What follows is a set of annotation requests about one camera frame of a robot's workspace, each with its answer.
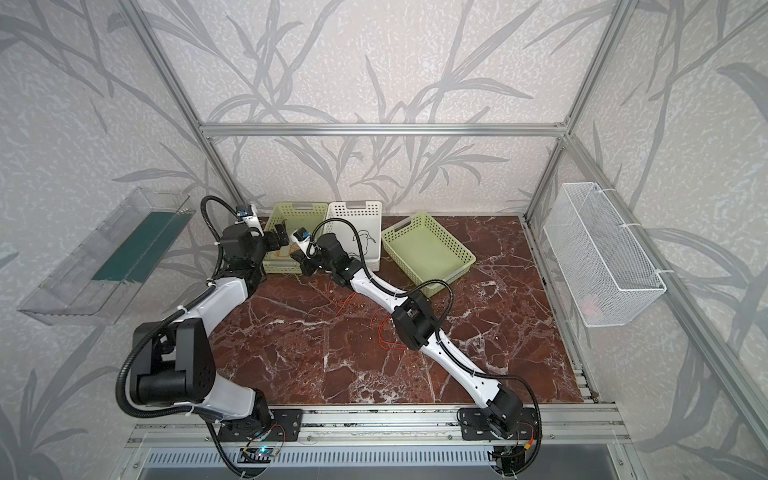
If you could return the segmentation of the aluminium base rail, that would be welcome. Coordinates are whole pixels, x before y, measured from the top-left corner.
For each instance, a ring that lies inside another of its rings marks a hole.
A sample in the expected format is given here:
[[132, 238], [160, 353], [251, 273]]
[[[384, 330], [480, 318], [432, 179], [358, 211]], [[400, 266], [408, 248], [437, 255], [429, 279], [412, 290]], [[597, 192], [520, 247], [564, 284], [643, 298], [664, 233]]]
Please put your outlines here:
[[[458, 445], [458, 405], [324, 405], [303, 409], [299, 446]], [[631, 437], [614, 404], [542, 404], [543, 443], [627, 444]], [[140, 420], [126, 445], [208, 447], [212, 440], [195, 416]]]

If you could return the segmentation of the clear plastic wall shelf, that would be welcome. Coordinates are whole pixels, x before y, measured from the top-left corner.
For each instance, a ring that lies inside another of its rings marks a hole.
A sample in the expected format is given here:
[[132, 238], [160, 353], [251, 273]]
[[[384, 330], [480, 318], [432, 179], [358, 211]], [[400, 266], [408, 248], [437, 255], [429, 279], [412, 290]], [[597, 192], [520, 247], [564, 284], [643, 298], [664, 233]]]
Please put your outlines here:
[[188, 194], [135, 188], [18, 311], [49, 326], [116, 323], [194, 214]]

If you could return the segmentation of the white perforated basket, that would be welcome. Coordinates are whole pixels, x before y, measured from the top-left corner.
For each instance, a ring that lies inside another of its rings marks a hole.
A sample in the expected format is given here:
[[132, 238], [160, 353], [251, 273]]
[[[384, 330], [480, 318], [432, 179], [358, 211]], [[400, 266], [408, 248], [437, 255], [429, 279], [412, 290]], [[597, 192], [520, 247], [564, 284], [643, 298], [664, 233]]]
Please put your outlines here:
[[[377, 272], [381, 260], [382, 202], [337, 201], [328, 205], [326, 218], [342, 218], [351, 223], [358, 232], [363, 247], [364, 259], [371, 272]], [[356, 258], [359, 251], [354, 233], [343, 222], [326, 223], [321, 232], [334, 233], [347, 253]]]

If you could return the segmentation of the aluminium cage frame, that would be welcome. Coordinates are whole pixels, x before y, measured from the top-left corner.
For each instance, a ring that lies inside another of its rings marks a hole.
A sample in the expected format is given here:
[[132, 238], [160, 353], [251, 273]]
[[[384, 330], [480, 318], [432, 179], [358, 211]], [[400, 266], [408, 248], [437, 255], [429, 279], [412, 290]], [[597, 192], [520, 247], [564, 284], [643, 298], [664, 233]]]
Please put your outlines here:
[[[565, 120], [555, 123], [497, 123], [497, 124], [445, 124], [445, 123], [239, 123], [201, 124], [192, 103], [174, 71], [171, 62], [154, 34], [146, 13], [137, 1], [119, 4], [126, 28], [138, 39], [143, 51], [167, 88], [175, 105], [181, 111], [192, 142], [202, 150], [206, 160], [224, 183], [229, 195], [236, 201], [244, 199], [235, 185], [232, 174], [214, 149], [212, 137], [268, 136], [268, 137], [319, 137], [319, 136], [387, 136], [387, 137], [552, 137], [556, 147], [548, 160], [535, 194], [541, 196], [552, 178], [564, 152], [572, 155], [582, 174], [601, 186], [618, 214], [626, 221], [635, 223], [636, 216], [630, 211], [613, 182], [596, 164], [575, 133], [580, 117], [590, 97], [605, 72], [610, 56], [616, 51], [619, 40], [637, 8], [634, 1], [619, 1], [611, 11], [607, 29], [598, 44], [586, 77], [577, 93], [575, 104]], [[733, 408], [749, 427], [760, 447], [767, 446], [767, 398], [748, 375], [733, 351], [717, 333], [712, 322], [695, 302], [690, 291], [677, 277], [672, 276], [667, 285], [665, 301], [683, 331]]]

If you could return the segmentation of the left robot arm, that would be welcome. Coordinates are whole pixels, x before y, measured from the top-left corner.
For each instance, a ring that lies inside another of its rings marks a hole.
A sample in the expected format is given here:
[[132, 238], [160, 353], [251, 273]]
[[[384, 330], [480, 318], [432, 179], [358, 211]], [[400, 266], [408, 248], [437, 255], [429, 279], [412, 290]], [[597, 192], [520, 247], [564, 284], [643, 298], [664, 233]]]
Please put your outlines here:
[[208, 422], [269, 422], [263, 394], [217, 373], [210, 337], [263, 280], [267, 253], [288, 244], [285, 226], [263, 232], [247, 222], [218, 240], [222, 268], [206, 289], [166, 319], [134, 331], [133, 347], [119, 370], [115, 396], [134, 418], [197, 414]]

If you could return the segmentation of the right light green basket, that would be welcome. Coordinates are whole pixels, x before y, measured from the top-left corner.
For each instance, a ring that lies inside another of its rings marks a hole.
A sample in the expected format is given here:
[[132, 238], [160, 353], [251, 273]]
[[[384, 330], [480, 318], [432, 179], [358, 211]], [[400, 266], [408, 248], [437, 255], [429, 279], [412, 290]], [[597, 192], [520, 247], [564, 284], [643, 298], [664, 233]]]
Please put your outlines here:
[[385, 251], [416, 285], [451, 284], [469, 272], [476, 256], [435, 217], [419, 212], [382, 231]]

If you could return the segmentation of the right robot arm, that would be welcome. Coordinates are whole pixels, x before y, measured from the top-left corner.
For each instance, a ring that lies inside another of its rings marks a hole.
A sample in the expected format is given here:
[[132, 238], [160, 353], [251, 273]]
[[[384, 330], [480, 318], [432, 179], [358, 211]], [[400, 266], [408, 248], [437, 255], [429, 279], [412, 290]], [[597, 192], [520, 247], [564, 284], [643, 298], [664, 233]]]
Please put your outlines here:
[[442, 366], [470, 394], [495, 436], [507, 439], [512, 435], [522, 414], [522, 400], [479, 369], [448, 339], [440, 318], [420, 290], [405, 291], [388, 284], [372, 273], [364, 261], [347, 253], [333, 233], [314, 239], [300, 228], [289, 239], [291, 257], [299, 262], [303, 274], [311, 276], [322, 270], [337, 285], [382, 307], [390, 314], [401, 344]]

